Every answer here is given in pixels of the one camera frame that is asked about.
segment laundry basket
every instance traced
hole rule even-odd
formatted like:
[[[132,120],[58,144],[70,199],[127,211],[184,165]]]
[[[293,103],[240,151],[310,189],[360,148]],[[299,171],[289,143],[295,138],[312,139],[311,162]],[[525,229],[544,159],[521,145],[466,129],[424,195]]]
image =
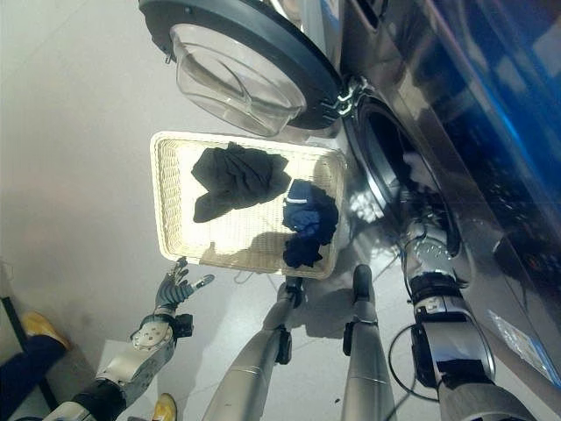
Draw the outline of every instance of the laundry basket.
[[[191,263],[258,273],[316,279],[329,276],[337,258],[338,229],[331,243],[320,247],[323,258],[314,267],[294,269],[282,259],[285,242],[294,234],[282,224],[288,189],[270,202],[231,210],[207,223],[193,222],[196,199],[207,190],[191,170],[206,148],[225,149],[229,142],[284,156],[287,174],[324,189],[341,209],[346,165],[338,151],[219,134],[158,132],[152,137],[151,156],[161,253],[169,260],[185,256]]]

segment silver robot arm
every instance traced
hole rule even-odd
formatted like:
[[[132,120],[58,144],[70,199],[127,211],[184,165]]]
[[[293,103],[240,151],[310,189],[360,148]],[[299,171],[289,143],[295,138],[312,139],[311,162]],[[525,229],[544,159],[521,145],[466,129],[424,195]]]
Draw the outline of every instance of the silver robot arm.
[[[443,421],[535,421],[514,395],[494,384],[494,357],[460,292],[446,231],[412,222],[402,265],[414,305],[411,331],[417,380],[436,389]]]
[[[194,284],[186,283],[186,266],[186,260],[179,259],[166,274],[153,314],[142,320],[126,349],[111,360],[92,384],[61,404],[46,421],[113,421],[142,396],[172,358],[177,339],[192,334],[192,316],[175,316],[177,306],[214,280],[214,275],[205,275]]]

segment white floor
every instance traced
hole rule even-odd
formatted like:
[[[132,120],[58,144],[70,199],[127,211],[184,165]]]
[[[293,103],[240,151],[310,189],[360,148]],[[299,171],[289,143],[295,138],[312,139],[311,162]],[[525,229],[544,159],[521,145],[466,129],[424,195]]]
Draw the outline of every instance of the white floor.
[[[63,400],[92,379],[151,311],[170,265],[158,250],[150,137],[159,130],[240,131],[181,96],[174,67],[152,44],[136,1],[1,5],[0,256],[6,279],[0,292],[12,295],[19,310],[48,316],[75,344],[48,376]],[[394,257],[381,251],[365,258],[376,275],[386,349],[412,321]],[[178,344],[172,361],[121,419],[149,417],[162,392],[175,397],[182,419],[200,419],[281,283],[269,275],[191,268],[192,279],[207,273],[217,280],[181,307],[195,315],[194,337]],[[308,286],[310,301],[295,314],[293,360],[273,372],[264,419],[339,418],[349,286],[348,273]],[[413,373],[408,347],[404,339],[394,356],[406,383]],[[394,394],[397,401],[403,392],[395,386]],[[532,402],[544,419],[559,419]],[[437,405],[414,398],[398,414],[439,419]]]

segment washing machine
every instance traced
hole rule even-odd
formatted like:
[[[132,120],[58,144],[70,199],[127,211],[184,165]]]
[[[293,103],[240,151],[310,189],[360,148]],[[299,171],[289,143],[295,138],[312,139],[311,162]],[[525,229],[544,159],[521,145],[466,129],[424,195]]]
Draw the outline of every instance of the washing machine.
[[[404,204],[428,197],[495,354],[561,412],[561,4],[139,7],[206,111],[263,137],[338,129],[372,198],[365,219],[399,230]]]

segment sticker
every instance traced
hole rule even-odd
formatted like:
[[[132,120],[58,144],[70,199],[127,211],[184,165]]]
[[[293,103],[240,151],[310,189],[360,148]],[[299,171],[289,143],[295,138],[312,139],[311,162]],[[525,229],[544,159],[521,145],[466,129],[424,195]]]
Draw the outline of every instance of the sticker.
[[[551,364],[545,349],[543,349],[542,343],[537,339],[532,339],[526,333],[515,328],[504,318],[500,318],[490,310],[489,315],[508,347],[561,389],[561,379],[553,364]]]

